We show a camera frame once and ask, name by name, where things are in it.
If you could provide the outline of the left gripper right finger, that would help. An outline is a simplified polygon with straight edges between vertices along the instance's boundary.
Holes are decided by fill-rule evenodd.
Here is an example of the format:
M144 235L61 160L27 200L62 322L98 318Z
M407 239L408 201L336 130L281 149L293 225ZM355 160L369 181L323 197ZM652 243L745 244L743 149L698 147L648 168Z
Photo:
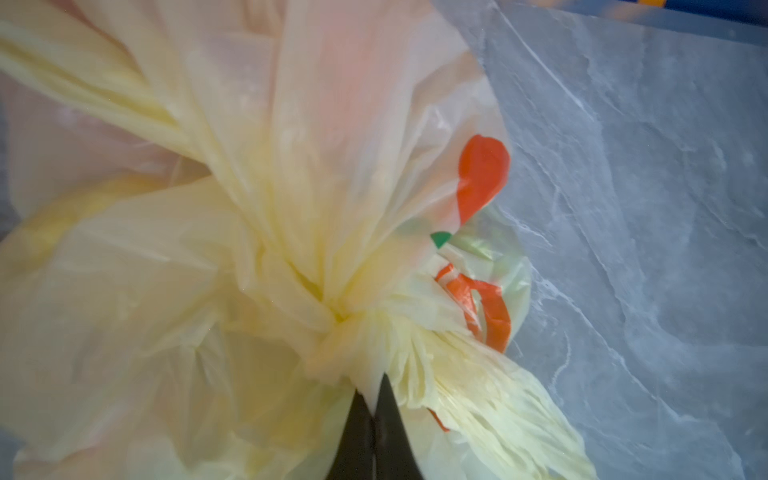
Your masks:
M387 375L381 380L373 426L375 478L423 480Z

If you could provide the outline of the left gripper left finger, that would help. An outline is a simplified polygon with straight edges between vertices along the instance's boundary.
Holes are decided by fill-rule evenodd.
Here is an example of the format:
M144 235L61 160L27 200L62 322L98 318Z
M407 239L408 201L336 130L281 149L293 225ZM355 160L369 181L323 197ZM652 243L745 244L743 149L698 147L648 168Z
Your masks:
M374 418L364 397L356 391L337 453L326 480L373 480L375 459Z

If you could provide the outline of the yellow translucent plastic bag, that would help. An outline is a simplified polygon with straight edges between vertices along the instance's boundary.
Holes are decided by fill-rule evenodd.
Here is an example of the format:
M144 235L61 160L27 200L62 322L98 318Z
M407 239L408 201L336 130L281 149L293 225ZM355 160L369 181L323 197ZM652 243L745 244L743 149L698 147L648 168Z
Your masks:
M5 1L17 479L325 479L387 375L424 479L592 479L506 354L531 265L429 1Z

